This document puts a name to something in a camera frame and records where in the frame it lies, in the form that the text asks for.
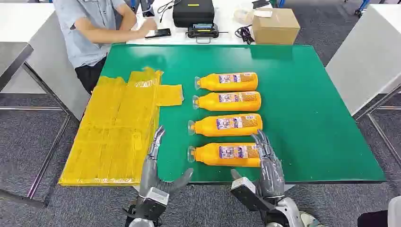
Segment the person's right hand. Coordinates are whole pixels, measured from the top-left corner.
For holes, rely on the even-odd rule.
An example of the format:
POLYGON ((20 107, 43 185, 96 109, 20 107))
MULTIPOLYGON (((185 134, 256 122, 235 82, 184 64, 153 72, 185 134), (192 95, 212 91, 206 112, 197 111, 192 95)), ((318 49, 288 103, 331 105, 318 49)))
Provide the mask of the person's right hand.
POLYGON ((139 37, 146 37, 150 31, 157 30, 157 24, 154 19, 147 18, 143 21, 141 27, 137 30, 139 37))

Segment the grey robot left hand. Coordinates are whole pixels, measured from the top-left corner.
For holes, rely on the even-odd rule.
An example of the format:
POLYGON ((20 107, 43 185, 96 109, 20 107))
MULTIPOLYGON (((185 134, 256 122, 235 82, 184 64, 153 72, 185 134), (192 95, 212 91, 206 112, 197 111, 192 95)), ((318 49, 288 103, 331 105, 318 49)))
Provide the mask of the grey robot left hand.
POLYGON ((172 182, 166 182, 159 178, 157 171, 157 157, 164 133, 165 129, 163 126, 160 126, 155 131, 148 154, 146 155, 142 165, 139 195, 143 198, 152 187, 172 195, 185 187, 192 179, 193 168, 188 168, 181 177, 172 182))

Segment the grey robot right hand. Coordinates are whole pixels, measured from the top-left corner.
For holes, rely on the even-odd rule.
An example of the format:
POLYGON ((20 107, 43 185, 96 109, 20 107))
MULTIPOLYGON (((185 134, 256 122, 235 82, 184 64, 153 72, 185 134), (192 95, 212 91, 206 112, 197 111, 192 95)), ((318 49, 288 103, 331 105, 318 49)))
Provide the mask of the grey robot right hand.
POLYGON ((273 150, 270 140, 262 130, 252 134, 259 154, 260 176, 255 182, 231 169, 233 178, 230 192, 236 197, 275 199, 284 196, 285 179, 281 161, 273 150))

